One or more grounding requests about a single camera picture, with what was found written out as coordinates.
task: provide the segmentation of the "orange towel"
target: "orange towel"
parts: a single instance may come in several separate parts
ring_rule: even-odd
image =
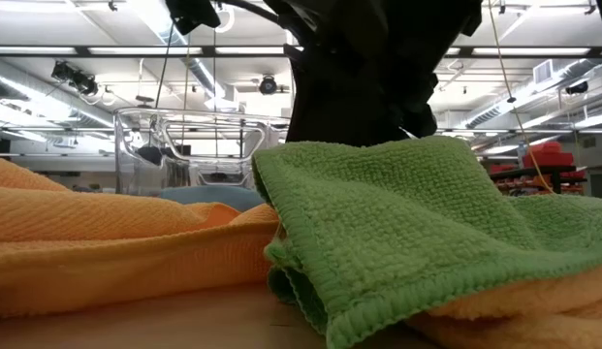
[[[277,226],[266,205],[75,193],[0,159],[0,317],[265,280]]]
[[[483,291],[407,323],[448,349],[602,349],[602,267]]]

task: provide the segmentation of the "ceiling light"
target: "ceiling light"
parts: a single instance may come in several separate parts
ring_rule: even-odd
[[[597,115],[591,116],[583,121],[577,122],[576,124],[574,124],[574,127],[577,129],[582,129],[600,124],[602,124],[602,115]]]
[[[29,132],[29,131],[18,131],[18,132],[2,131],[2,132],[5,134],[8,134],[8,135],[12,135],[12,136],[22,137],[22,138],[25,138],[30,141],[36,141],[36,142],[46,142],[47,141],[46,138],[44,138],[38,134],[35,134],[33,132]]]
[[[192,55],[202,54],[202,48],[169,48],[169,54],[186,54],[186,50]],[[157,55],[157,54],[167,54],[167,47],[159,47],[159,48],[90,48],[89,51],[91,54],[115,54],[115,55]]]
[[[486,160],[518,160],[518,156],[509,155],[498,155],[498,156],[485,156]]]
[[[29,88],[25,85],[14,82],[10,79],[5,79],[1,76],[0,81],[29,97],[31,99],[29,102],[32,104],[32,106],[35,106],[35,108],[44,111],[52,111],[53,117],[55,118],[68,118],[72,114],[72,108],[70,108],[70,106],[59,102],[54,98],[48,97],[40,91],[36,91],[33,88]]]
[[[502,48],[501,54],[520,55],[561,55],[561,54],[585,54],[590,48]],[[474,48],[473,54],[493,55],[498,54],[498,48]]]
[[[579,133],[584,135],[602,135],[602,129],[580,130]]]
[[[540,117],[536,117],[532,120],[528,120],[526,121],[526,123],[523,124],[523,128],[529,128],[529,127],[534,127],[534,126],[538,126],[541,125],[542,123],[552,119],[552,116],[546,115],[546,116],[540,116]]]
[[[211,111],[237,111],[238,102],[228,101],[223,98],[211,98],[204,102],[206,107]]]
[[[473,132],[443,132],[443,136],[449,137],[475,137],[475,133]]]
[[[500,145],[484,150],[484,154],[500,154],[518,148],[517,145]]]
[[[530,144],[531,145],[537,145],[537,144],[541,144],[541,143],[546,143],[548,141],[553,141],[553,140],[556,140],[558,138],[559,138],[559,136],[550,136],[550,137],[543,138],[541,140],[537,140],[537,141],[531,142]]]
[[[283,47],[227,47],[216,48],[220,54],[283,54]]]
[[[459,53],[459,48],[449,48],[447,49],[447,53],[445,54],[458,54]]]
[[[0,54],[77,54],[77,51],[63,47],[0,47]]]

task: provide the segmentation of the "towel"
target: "towel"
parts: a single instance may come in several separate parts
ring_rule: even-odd
[[[284,228],[269,285],[331,349],[484,290],[602,267],[602,200],[504,197],[457,139],[287,143],[253,162]]]
[[[449,349],[602,349],[602,266],[483,291],[406,323]]]
[[[75,193],[0,159],[0,317],[259,282],[268,206]]]

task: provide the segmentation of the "table surface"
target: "table surface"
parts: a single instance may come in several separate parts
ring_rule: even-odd
[[[206,290],[82,312],[0,320],[0,349],[326,348],[266,286]],[[356,348],[438,349],[403,324]]]

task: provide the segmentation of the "clear plastic bin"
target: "clear plastic bin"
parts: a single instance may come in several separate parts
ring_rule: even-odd
[[[158,196],[165,188],[253,188],[251,156],[277,146],[289,119],[209,111],[126,108],[114,113],[116,192]]]

